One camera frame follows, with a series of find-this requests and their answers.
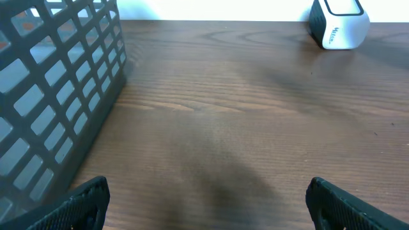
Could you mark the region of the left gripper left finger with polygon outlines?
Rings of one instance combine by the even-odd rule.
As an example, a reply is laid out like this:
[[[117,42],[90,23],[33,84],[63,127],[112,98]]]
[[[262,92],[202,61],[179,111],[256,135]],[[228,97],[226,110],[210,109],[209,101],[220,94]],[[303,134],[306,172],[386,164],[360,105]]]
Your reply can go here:
[[[39,206],[1,224],[1,229],[101,230],[109,201],[107,179],[97,176],[62,195],[53,203]]]

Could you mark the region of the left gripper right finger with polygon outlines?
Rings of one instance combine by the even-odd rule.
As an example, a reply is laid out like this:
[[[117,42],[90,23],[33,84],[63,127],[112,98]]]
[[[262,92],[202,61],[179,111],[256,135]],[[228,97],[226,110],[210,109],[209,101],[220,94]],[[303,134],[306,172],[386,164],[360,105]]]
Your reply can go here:
[[[314,177],[305,202],[316,230],[408,230],[403,222],[320,177]]]

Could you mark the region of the white barcode scanner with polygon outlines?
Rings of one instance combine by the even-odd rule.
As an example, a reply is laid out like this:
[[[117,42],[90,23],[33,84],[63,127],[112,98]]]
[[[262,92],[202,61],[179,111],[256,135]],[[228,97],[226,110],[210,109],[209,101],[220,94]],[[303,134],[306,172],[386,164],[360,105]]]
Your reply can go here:
[[[369,27],[369,16],[359,0],[313,1],[310,34],[323,49],[355,49],[366,38]]]

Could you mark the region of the grey plastic mesh basket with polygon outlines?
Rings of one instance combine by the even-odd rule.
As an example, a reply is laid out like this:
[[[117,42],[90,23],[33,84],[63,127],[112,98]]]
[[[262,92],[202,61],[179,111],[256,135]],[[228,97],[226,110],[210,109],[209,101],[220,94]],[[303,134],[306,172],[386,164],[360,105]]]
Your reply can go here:
[[[1,1],[1,222],[68,190],[126,60],[116,0]]]

